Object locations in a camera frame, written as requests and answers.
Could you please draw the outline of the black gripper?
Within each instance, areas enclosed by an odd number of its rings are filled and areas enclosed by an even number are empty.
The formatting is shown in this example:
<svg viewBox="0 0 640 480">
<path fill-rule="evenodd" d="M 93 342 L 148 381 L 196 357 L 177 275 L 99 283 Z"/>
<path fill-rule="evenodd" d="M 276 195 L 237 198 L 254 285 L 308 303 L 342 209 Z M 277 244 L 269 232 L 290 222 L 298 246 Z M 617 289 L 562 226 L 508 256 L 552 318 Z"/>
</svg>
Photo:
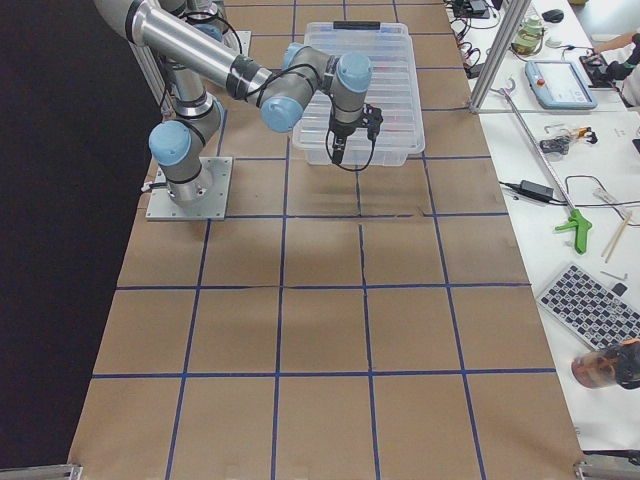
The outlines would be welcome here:
<svg viewBox="0 0 640 480">
<path fill-rule="evenodd" d="M 331 161 L 341 164 L 343 161 L 346 141 L 359 128 L 367 131 L 369 141 L 375 143 L 383 123 L 382 110 L 371 104 L 355 112 L 355 119 L 346 121 L 338 118 L 338 108 L 333 105 L 329 115 L 329 131 L 333 134 L 331 140 Z"/>
</svg>

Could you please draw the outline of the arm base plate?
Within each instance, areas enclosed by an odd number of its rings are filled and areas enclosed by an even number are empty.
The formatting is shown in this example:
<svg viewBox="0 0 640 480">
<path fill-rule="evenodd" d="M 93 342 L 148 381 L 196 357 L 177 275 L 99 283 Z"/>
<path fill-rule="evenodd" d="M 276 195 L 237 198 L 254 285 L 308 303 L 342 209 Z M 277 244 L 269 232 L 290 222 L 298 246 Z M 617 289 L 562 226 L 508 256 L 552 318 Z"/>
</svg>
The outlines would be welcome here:
<svg viewBox="0 0 640 480">
<path fill-rule="evenodd" d="M 199 176 L 184 184 L 169 182 L 160 167 L 149 191 L 150 221 L 223 221 L 232 178 L 232 157 L 201 157 Z"/>
</svg>

